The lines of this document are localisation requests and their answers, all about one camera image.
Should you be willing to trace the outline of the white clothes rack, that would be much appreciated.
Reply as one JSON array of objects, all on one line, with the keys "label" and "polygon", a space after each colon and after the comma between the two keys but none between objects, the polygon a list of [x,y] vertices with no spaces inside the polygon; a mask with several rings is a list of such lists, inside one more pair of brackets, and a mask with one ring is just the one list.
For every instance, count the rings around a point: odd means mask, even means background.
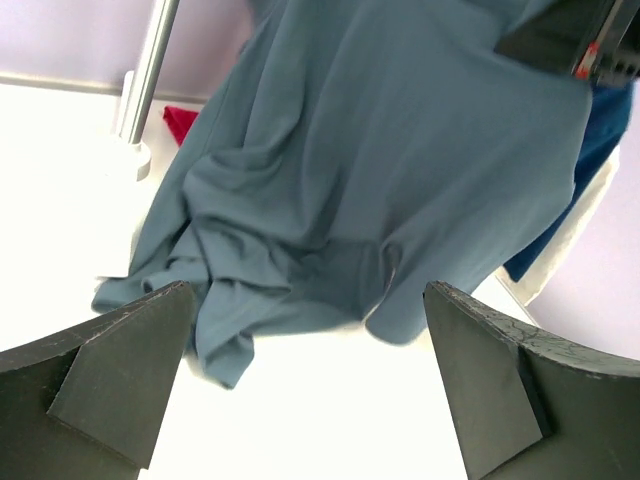
[{"label": "white clothes rack", "polygon": [[179,0],[153,2],[137,65],[124,78],[111,146],[117,167],[135,181],[143,180],[151,166],[152,154],[142,136],[179,4]]}]

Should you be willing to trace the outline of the navy blue t-shirt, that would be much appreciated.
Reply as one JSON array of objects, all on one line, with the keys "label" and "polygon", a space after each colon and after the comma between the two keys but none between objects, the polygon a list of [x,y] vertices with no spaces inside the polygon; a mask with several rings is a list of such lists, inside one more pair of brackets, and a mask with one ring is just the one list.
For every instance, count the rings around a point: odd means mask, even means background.
[{"label": "navy blue t-shirt", "polygon": [[504,267],[512,279],[520,280],[542,249],[550,242],[571,208],[584,193],[589,182],[618,146],[629,125],[634,86],[621,89],[596,87],[582,146],[574,170],[574,191],[569,206],[553,224],[529,246],[506,262]]}]

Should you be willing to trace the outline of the red t-shirt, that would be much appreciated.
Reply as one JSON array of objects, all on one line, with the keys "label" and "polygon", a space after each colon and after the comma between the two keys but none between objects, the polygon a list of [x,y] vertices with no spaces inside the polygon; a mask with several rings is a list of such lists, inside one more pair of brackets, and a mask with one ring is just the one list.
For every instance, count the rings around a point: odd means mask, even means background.
[{"label": "red t-shirt", "polygon": [[166,106],[164,108],[163,120],[178,146],[183,144],[198,115],[198,111],[176,106]]}]

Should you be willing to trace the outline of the grey-blue t-shirt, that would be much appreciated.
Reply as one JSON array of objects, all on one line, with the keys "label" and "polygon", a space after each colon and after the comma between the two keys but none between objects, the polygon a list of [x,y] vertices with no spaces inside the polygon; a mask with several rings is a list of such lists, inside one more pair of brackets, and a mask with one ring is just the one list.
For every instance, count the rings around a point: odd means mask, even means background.
[{"label": "grey-blue t-shirt", "polygon": [[415,339],[427,283],[472,292],[571,201],[589,87],[494,51],[543,8],[272,3],[95,311],[192,283],[193,348],[227,387],[258,335]]}]

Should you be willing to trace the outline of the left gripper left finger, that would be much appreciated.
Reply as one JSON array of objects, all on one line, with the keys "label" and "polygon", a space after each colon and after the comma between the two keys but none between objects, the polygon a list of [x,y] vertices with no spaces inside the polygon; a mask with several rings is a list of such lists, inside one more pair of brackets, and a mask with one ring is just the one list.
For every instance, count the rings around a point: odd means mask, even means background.
[{"label": "left gripper left finger", "polygon": [[138,478],[195,314],[191,285],[174,282],[2,352],[2,478]]}]

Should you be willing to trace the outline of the light grey t-shirt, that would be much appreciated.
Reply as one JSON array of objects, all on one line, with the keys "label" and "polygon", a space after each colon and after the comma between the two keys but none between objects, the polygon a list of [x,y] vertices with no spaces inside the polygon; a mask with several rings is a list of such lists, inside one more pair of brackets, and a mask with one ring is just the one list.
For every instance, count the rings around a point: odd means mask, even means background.
[{"label": "light grey t-shirt", "polygon": [[615,147],[567,217],[561,221],[550,242],[520,280],[512,279],[505,267],[495,271],[497,279],[521,305],[528,306],[536,299],[567,259],[609,190],[619,165],[620,148]]}]

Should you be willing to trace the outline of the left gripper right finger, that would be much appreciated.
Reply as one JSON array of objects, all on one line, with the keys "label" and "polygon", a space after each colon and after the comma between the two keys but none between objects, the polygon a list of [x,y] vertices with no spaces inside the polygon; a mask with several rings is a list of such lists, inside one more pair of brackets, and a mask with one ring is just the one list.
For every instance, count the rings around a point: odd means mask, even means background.
[{"label": "left gripper right finger", "polygon": [[427,285],[424,306],[468,478],[638,479],[638,361],[444,282]]}]

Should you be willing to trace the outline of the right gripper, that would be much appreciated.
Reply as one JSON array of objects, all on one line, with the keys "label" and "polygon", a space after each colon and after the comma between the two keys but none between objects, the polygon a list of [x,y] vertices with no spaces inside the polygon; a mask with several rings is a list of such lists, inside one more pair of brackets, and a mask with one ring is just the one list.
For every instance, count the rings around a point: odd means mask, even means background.
[{"label": "right gripper", "polygon": [[623,88],[639,78],[639,0],[555,1],[495,52],[534,69]]}]

